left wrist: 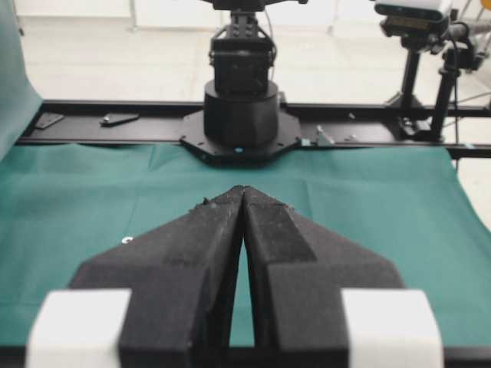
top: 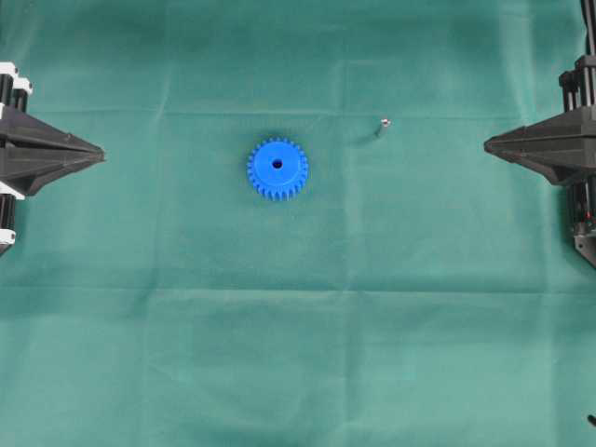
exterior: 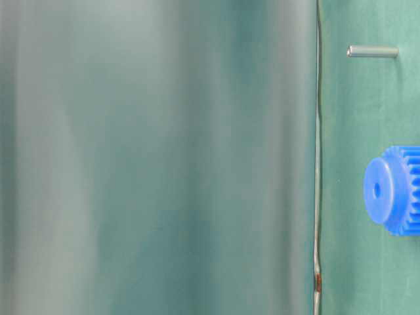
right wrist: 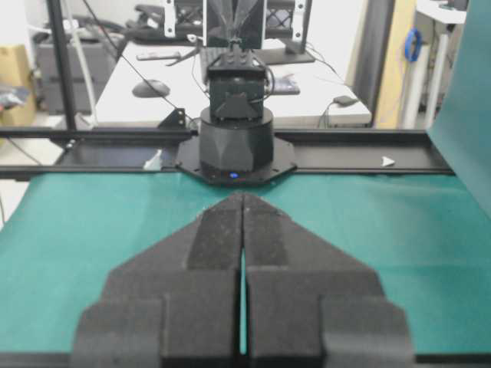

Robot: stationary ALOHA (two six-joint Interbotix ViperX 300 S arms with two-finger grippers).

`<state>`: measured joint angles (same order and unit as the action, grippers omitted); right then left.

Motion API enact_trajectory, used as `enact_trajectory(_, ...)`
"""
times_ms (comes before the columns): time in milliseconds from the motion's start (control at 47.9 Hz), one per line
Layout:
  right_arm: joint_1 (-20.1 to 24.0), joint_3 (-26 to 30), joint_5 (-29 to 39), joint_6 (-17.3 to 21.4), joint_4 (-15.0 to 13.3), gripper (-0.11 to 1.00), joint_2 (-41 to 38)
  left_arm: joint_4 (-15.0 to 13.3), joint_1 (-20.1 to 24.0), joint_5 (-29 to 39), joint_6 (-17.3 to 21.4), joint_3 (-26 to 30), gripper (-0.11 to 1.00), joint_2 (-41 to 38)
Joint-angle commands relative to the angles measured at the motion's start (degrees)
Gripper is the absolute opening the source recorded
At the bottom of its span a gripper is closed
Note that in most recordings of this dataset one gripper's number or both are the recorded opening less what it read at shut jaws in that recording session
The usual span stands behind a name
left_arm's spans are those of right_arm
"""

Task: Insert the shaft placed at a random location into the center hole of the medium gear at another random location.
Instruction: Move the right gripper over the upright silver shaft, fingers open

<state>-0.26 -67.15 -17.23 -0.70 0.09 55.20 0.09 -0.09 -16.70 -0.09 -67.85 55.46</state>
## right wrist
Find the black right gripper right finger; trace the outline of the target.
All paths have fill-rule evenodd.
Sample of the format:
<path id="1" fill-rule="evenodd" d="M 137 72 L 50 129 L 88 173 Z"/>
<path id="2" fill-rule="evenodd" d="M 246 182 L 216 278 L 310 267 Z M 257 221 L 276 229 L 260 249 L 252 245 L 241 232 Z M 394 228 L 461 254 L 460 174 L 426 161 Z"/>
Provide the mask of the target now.
<path id="1" fill-rule="evenodd" d="M 412 367 L 404 311 L 377 272 L 254 195 L 243 202 L 254 367 Z"/>

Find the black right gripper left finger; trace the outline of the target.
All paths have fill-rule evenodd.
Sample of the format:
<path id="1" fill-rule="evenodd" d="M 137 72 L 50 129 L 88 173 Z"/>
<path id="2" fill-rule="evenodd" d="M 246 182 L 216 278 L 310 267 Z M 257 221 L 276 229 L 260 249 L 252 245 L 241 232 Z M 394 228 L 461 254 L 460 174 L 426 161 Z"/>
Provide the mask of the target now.
<path id="1" fill-rule="evenodd" d="M 80 317 L 73 367 L 232 367 L 239 355 L 243 195 L 112 269 Z"/>

